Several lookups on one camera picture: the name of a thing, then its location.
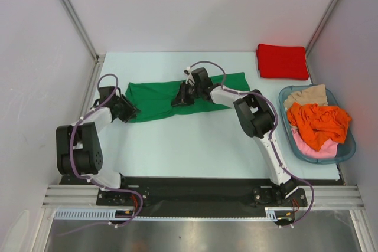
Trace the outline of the green t-shirt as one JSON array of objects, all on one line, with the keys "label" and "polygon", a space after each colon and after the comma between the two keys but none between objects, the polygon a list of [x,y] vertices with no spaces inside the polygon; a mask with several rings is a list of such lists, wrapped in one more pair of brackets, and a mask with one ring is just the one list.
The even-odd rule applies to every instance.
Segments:
[{"label": "green t-shirt", "polygon": [[194,104],[190,106],[171,106],[179,91],[180,84],[180,81],[129,83],[126,97],[139,110],[136,117],[131,119],[130,122],[150,122],[175,115],[190,115],[227,109],[226,106],[213,104],[202,98],[195,99]]}]

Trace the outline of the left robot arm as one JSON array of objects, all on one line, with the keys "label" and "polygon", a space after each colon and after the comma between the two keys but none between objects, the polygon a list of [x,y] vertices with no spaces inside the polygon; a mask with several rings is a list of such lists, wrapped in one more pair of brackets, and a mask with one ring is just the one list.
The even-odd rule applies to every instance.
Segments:
[{"label": "left robot arm", "polygon": [[99,87],[98,92],[88,114],[56,129],[57,169],[61,175],[83,178],[104,190],[111,188],[110,198],[122,205],[129,201],[131,191],[121,184],[121,174],[102,151],[99,134],[116,119],[126,123],[135,118],[139,110],[118,87]]}]

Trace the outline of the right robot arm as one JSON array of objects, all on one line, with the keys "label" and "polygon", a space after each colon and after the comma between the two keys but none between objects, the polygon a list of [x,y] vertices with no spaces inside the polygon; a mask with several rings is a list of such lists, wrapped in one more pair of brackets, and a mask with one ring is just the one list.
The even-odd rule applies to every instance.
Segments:
[{"label": "right robot arm", "polygon": [[204,67],[195,70],[187,68],[185,81],[180,83],[178,94],[171,105],[191,106],[202,98],[212,104],[227,106],[236,111],[244,133],[255,140],[270,170],[272,183],[270,201],[287,205],[294,198],[298,184],[288,173],[276,141],[277,114],[270,102],[259,90],[250,92],[231,89],[224,82],[214,83]]}]

